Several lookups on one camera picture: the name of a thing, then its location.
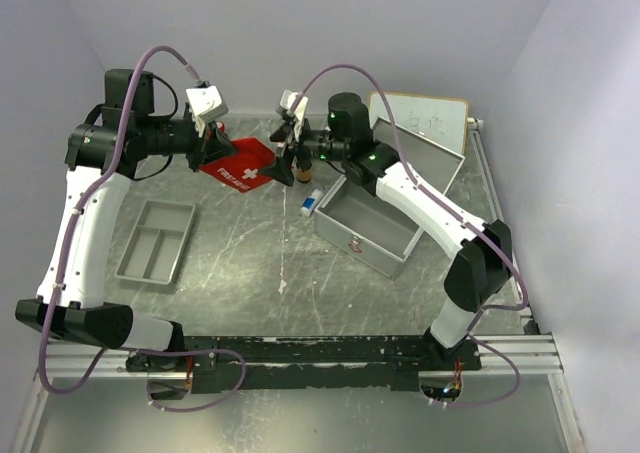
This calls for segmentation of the grey metal case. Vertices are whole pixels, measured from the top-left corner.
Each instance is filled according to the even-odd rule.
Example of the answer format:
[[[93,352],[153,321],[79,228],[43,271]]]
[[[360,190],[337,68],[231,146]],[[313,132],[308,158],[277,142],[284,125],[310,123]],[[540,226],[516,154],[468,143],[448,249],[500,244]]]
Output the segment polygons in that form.
[[[420,132],[397,128],[401,146],[419,175],[445,194],[465,157]],[[423,230],[390,204],[371,196],[345,177],[327,191],[314,213],[315,232],[386,277],[396,279]]]

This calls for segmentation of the grey plastic divided tray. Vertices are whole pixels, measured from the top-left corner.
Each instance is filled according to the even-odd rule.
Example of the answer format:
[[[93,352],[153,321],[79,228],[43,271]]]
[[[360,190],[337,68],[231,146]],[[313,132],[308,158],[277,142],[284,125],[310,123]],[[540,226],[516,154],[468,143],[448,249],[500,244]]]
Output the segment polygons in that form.
[[[115,277],[159,286],[172,284],[195,213],[195,204],[146,200],[129,235]]]

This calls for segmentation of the red first aid kit pouch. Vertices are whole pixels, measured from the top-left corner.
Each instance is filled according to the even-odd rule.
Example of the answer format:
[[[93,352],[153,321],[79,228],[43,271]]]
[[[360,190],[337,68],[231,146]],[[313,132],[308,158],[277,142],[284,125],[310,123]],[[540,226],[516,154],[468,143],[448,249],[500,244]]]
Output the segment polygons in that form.
[[[233,140],[231,145],[236,149],[234,154],[202,165],[199,171],[240,193],[257,189],[272,180],[261,172],[275,161],[270,148],[253,137]]]

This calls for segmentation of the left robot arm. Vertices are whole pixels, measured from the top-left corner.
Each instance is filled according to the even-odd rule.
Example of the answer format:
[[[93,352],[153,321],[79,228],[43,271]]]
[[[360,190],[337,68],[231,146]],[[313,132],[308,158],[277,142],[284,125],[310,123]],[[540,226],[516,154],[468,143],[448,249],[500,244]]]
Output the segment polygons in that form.
[[[157,76],[144,71],[134,95],[116,169],[97,189],[114,157],[118,126],[133,72],[111,69],[104,77],[105,99],[69,135],[65,163],[66,200],[53,256],[32,299],[18,301],[15,317],[42,331],[53,313],[55,339],[99,348],[150,350],[162,371],[181,368],[187,358],[180,324],[140,315],[105,299],[107,259],[122,202],[135,181],[140,161],[150,156],[182,155],[192,171],[234,154],[216,121],[228,108],[219,90],[204,80],[187,89],[182,117],[158,115],[154,108]]]

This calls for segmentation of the white blue tube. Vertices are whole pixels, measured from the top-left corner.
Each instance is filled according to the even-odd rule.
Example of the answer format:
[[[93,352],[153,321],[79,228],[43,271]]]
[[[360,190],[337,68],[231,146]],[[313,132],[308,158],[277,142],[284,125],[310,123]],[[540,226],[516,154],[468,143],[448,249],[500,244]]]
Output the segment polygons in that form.
[[[319,202],[324,196],[324,192],[320,189],[314,189],[302,202],[300,207],[300,215],[303,217],[310,217],[317,208]]]

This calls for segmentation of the brown medicine bottle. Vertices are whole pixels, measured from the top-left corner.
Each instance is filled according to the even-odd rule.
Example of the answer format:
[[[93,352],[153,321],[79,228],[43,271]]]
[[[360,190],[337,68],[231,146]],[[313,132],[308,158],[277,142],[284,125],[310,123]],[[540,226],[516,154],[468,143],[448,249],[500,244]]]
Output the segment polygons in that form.
[[[313,172],[311,166],[302,167],[298,165],[295,170],[295,178],[298,182],[306,184],[312,179]]]

